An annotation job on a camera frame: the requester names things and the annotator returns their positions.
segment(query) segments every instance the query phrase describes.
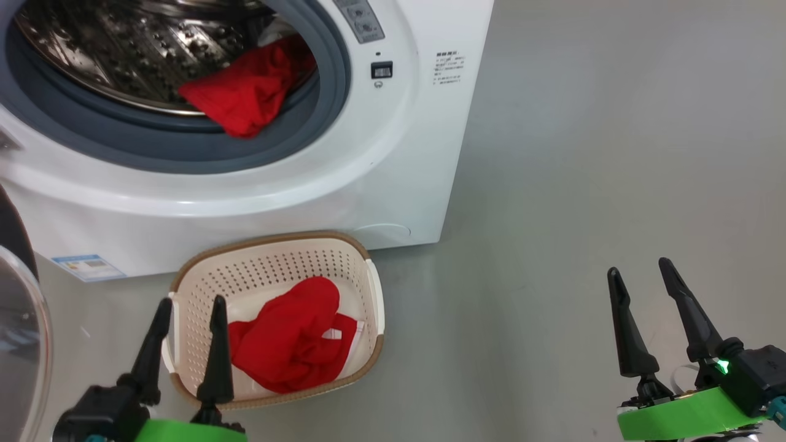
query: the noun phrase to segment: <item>control panel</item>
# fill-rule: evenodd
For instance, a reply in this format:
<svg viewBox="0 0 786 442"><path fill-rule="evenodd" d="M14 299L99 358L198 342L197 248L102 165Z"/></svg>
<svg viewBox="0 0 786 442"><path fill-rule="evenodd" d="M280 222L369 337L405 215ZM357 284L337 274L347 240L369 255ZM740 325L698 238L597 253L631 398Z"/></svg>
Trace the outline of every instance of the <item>control panel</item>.
<svg viewBox="0 0 786 442"><path fill-rule="evenodd" d="M367 0L333 0L361 44L385 38L385 33Z"/></svg>

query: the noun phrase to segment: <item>basket handle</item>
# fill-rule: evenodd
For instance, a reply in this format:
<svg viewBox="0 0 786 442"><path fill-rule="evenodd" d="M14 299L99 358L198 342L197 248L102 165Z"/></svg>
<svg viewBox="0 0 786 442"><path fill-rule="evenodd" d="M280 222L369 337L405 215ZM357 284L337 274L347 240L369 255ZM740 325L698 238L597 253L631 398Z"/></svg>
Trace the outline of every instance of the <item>basket handle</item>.
<svg viewBox="0 0 786 442"><path fill-rule="evenodd" d="M172 308L174 310L174 330L178 330L178 303L174 300L174 292L169 292L169 298L172 299ZM163 365L167 368L169 374L174 373L174 358L172 358L172 351L169 349L169 337L165 337L161 342L161 360Z"/></svg>
<svg viewBox="0 0 786 442"><path fill-rule="evenodd" d="M166 339L164 339L163 342L161 343L161 359L163 360L163 365L167 368L167 371L170 374L174 373L172 352L169 351L169 342L167 342Z"/></svg>
<svg viewBox="0 0 786 442"><path fill-rule="evenodd" d="M376 271L376 266L371 260L366 260L369 267L369 280L373 288L374 316L376 320L377 336L385 334L385 303L382 301L382 284L380 274Z"/></svg>

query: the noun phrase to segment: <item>gray rubber seal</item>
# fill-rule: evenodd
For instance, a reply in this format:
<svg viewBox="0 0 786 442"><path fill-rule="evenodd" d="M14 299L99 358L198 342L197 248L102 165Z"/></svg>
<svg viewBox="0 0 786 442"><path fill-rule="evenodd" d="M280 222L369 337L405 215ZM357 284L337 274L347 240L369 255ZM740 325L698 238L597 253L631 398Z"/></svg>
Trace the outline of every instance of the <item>gray rubber seal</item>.
<svg viewBox="0 0 786 442"><path fill-rule="evenodd" d="M318 76L251 140L205 119L132 109L71 83L40 60L13 24L24 0L0 2L0 103L71 149L129 168L218 174L257 168L307 147L331 126L349 93L349 54L336 24L314 0L269 0L303 36Z"/></svg>

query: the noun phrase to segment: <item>red clothing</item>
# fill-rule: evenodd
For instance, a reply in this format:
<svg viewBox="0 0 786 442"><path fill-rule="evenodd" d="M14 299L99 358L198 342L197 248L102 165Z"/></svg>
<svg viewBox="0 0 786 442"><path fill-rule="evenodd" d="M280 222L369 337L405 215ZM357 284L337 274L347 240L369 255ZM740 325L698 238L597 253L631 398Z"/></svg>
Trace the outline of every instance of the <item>red clothing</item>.
<svg viewBox="0 0 786 442"><path fill-rule="evenodd" d="M232 364L277 393L334 381L347 361L358 327L338 314L339 290L329 279L308 278L268 301L250 322L230 324ZM326 339L329 329L341 339Z"/></svg>
<svg viewBox="0 0 786 442"><path fill-rule="evenodd" d="M227 134L253 138L278 116L289 89L316 65L299 35L241 55L228 68L196 79L178 92Z"/></svg>

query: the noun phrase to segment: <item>white cable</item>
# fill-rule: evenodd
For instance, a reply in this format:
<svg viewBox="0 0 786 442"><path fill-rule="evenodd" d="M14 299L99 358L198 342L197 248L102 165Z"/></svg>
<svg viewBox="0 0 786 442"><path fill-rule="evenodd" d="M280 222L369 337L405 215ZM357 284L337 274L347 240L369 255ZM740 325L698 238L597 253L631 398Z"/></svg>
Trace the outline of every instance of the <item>white cable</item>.
<svg viewBox="0 0 786 442"><path fill-rule="evenodd" d="M679 370L681 368L689 368L691 370L699 371L699 366L698 365L693 365L693 364L689 363L689 364L685 364L685 365L680 365L679 367L675 368L671 372L671 377L669 378L669 383L671 384L671 391L673 391L674 394L677 395L677 396L680 396L681 394L685 393L685 390L681 389L680 386L677 385L677 378L676 378L677 370Z"/></svg>

